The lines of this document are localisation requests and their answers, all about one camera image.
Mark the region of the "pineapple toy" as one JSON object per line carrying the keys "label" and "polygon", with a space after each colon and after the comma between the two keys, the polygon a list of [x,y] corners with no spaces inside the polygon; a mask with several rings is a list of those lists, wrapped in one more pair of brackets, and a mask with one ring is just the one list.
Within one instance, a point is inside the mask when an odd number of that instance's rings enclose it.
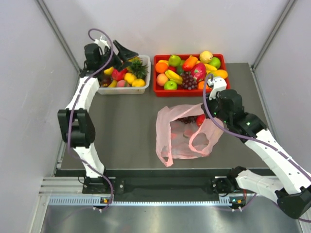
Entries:
{"label": "pineapple toy", "polygon": [[148,66],[144,65],[139,57],[130,60],[131,64],[127,68],[129,72],[133,73],[138,79],[145,79],[148,74]]}

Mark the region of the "red pomegranate fruit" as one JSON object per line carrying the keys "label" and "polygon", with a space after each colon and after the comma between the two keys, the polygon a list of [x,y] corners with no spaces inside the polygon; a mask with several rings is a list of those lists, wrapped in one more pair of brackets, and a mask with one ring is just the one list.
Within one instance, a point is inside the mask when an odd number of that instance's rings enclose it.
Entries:
{"label": "red pomegranate fruit", "polygon": [[117,69],[113,69],[111,77],[113,80],[120,81],[124,79],[124,76],[127,72],[128,70],[126,68],[121,71],[118,71]]}

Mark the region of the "dark red grape bunch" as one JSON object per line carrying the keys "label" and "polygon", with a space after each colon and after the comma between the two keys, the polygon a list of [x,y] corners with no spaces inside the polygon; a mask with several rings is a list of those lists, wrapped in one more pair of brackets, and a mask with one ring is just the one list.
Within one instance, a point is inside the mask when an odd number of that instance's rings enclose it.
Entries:
{"label": "dark red grape bunch", "polygon": [[196,123],[198,116],[188,116],[179,118],[177,121],[180,121],[184,124]]}

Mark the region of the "pink plastic bag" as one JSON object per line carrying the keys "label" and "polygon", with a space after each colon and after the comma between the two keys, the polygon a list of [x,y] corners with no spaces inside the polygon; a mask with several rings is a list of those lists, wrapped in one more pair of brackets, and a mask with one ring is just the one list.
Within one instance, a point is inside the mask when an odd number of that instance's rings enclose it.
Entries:
{"label": "pink plastic bag", "polygon": [[185,124],[179,121],[203,113],[201,104],[165,106],[158,111],[155,151],[166,167],[172,166],[174,159],[196,159],[211,154],[223,131],[211,119],[205,119],[201,126],[196,122]]}

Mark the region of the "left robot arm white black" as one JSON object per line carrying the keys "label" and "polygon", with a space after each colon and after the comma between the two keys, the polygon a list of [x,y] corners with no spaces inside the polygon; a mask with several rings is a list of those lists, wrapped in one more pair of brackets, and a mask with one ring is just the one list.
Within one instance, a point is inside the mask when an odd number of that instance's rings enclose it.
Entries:
{"label": "left robot arm white black", "polygon": [[101,46],[100,41],[95,40],[84,46],[84,53],[86,59],[76,92],[67,107],[58,111],[57,118],[69,154],[84,165],[86,177],[94,180],[94,188],[103,193],[110,188],[110,180],[104,176],[105,167],[95,149],[96,132],[89,109],[100,88],[100,72],[111,67],[122,71],[138,53],[116,40],[109,46]]}

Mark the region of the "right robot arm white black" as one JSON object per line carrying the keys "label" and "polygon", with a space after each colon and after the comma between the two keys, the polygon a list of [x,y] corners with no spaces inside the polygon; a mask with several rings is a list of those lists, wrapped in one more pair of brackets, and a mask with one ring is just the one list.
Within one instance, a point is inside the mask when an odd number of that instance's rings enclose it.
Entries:
{"label": "right robot arm white black", "polygon": [[238,166],[227,176],[228,189],[259,194],[290,218],[300,219],[311,207],[311,174],[282,148],[258,116],[244,110],[242,97],[235,90],[212,91],[204,94],[203,100],[206,118],[239,138],[276,175],[270,179]]}

